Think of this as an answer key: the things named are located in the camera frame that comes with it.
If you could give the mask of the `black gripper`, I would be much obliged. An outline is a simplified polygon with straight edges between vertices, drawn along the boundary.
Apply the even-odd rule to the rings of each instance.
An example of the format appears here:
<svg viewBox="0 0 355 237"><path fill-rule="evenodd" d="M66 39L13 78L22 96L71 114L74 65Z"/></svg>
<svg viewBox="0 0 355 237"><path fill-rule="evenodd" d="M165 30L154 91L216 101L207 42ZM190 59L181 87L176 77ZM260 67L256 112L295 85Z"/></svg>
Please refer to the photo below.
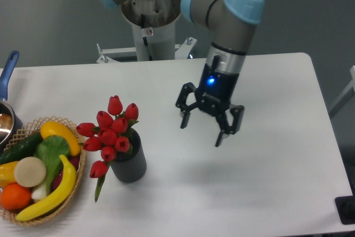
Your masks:
<svg viewBox="0 0 355 237"><path fill-rule="evenodd" d="M219 147L224 138L236 134L240 130L245 111L243 105L230 105L238 78L238 73L221 73L205 64L199 86L196 88L191 82L184 84L175 103L182 116L180 128L186 128L191 111L198 106L201 111L215 117L220 127L215 147ZM196 102L188 105L186 101L190 93L195 94ZM231 125L227 120L227 109L233 118Z"/></svg>

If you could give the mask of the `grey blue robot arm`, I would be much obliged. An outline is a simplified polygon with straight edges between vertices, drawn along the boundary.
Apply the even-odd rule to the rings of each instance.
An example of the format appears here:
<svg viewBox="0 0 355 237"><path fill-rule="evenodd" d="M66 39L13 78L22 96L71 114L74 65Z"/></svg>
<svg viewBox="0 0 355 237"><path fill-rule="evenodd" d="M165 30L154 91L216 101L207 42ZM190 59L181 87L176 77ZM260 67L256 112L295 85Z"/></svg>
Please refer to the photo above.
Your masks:
<svg viewBox="0 0 355 237"><path fill-rule="evenodd" d="M139 61L174 59L175 23L184 17L210 30L211 42L200 83L183 85L176 101L187 126L190 112L199 109L220 127L216 144L239 131L244 107L230 102L265 0L100 0L120 7L131 24Z"/></svg>

